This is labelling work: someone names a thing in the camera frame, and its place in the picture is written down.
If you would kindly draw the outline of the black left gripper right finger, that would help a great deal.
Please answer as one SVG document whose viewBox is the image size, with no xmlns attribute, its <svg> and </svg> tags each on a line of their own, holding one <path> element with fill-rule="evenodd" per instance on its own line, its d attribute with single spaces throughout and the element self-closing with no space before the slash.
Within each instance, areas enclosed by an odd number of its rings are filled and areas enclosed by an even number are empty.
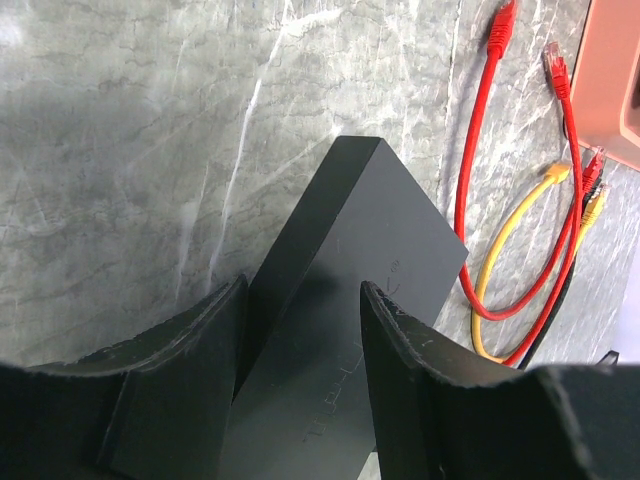
<svg viewBox="0 0 640 480">
<path fill-rule="evenodd" d="M 637 366 L 499 365 L 371 282 L 360 316 L 383 478 L 638 477 Z"/>
</svg>

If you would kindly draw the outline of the black network switch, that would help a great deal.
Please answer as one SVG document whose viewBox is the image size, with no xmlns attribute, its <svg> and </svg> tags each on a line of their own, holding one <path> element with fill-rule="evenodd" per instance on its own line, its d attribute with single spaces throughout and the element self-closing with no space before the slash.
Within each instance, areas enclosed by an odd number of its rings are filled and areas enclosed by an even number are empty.
<svg viewBox="0 0 640 480">
<path fill-rule="evenodd" d="M 433 324 L 467 256 L 389 144 L 341 136 L 253 278 L 222 479 L 355 479 L 375 436 L 360 286 Z"/>
</svg>

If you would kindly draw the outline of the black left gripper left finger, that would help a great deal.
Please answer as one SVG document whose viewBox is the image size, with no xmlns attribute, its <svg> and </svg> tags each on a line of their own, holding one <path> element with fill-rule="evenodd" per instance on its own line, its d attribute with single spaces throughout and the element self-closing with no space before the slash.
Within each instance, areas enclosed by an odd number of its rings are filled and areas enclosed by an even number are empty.
<svg viewBox="0 0 640 480">
<path fill-rule="evenodd" d="M 73 363 L 1 367 L 5 479 L 213 479 L 246 320 L 239 277 Z"/>
</svg>

